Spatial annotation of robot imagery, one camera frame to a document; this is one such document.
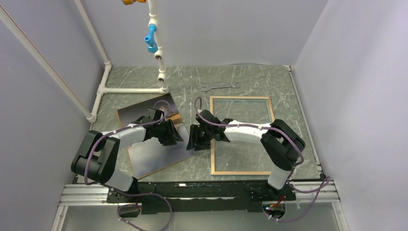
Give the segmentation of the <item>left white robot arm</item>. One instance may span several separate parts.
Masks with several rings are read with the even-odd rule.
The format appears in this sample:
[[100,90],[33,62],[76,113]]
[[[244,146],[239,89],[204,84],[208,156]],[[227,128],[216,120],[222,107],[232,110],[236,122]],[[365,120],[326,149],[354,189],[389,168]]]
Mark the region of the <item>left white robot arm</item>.
[[126,202],[134,201],[139,193],[138,180],[116,169],[118,152],[124,147],[158,139],[162,146],[182,142],[174,123],[159,109],[148,108],[145,115],[127,126],[108,132],[90,130],[72,161],[71,171],[81,175],[86,185],[101,184],[119,192]]

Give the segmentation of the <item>landscape photo print board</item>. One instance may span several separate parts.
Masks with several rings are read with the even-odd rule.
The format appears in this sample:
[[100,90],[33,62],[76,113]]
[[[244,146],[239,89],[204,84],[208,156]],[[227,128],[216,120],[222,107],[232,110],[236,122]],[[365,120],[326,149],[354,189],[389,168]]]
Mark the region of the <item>landscape photo print board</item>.
[[166,134],[168,134],[168,120],[171,119],[183,141],[171,146],[162,146],[157,138],[134,144],[128,142],[126,150],[130,158],[133,176],[137,179],[142,179],[196,155],[194,150],[186,150],[189,134],[173,97],[169,93],[118,109],[119,124],[121,127],[127,126],[132,121],[144,116],[149,107],[167,113],[168,117],[164,120],[167,129]]

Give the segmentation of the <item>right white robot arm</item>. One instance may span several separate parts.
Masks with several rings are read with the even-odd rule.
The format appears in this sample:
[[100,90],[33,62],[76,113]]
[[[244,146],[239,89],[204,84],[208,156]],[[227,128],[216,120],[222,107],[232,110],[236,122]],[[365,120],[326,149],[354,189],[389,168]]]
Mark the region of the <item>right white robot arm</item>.
[[283,195],[284,185],[295,167],[304,161],[304,140],[281,119],[269,124],[242,123],[225,118],[219,120],[210,111],[196,115],[197,124],[190,126],[187,150],[209,150],[211,141],[242,141],[261,144],[273,166],[265,186],[266,196],[276,200]]

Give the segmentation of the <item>blue wooden picture frame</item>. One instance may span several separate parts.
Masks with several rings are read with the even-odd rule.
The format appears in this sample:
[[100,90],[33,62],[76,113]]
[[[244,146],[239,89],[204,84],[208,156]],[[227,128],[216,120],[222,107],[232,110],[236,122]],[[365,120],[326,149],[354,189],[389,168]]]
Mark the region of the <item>blue wooden picture frame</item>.
[[[265,102],[268,107],[268,115],[271,121],[275,120],[273,113],[272,100],[268,96],[211,96],[210,97],[210,112],[214,113],[215,101],[261,101]],[[236,122],[228,125],[226,128],[227,138],[230,141],[245,141],[249,143],[260,144],[261,135],[266,130],[262,129],[266,124],[255,124],[252,126],[244,126],[243,123]],[[216,145],[215,141],[211,141],[211,175],[213,176],[266,176],[269,171],[217,171],[216,170]]]

